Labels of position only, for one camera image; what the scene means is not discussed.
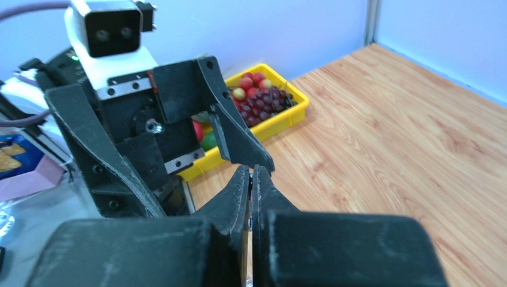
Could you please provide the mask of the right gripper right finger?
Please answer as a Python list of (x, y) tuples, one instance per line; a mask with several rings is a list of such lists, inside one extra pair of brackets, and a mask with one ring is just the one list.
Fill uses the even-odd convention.
[(432, 241), (414, 218), (303, 212), (252, 175), (255, 286), (447, 286)]

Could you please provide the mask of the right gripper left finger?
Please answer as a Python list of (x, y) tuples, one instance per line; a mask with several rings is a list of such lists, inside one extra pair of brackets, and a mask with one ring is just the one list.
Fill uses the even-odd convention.
[(239, 166), (190, 216), (65, 222), (27, 286), (244, 286), (249, 181)]

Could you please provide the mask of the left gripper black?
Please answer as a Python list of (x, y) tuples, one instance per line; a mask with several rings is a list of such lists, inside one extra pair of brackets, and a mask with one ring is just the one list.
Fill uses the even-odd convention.
[(214, 56), (110, 78), (106, 97), (89, 81), (50, 88), (45, 99), (105, 218), (189, 215), (178, 173), (204, 155), (191, 117), (206, 111), (221, 157), (275, 170), (237, 110)]

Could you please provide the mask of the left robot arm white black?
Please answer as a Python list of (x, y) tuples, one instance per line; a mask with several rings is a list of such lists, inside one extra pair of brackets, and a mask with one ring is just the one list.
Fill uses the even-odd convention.
[(221, 157), (274, 170), (237, 110), (213, 56), (122, 71), (95, 90), (73, 49), (31, 59), (36, 92), (105, 218), (176, 215), (178, 173), (203, 156), (192, 116), (207, 112)]

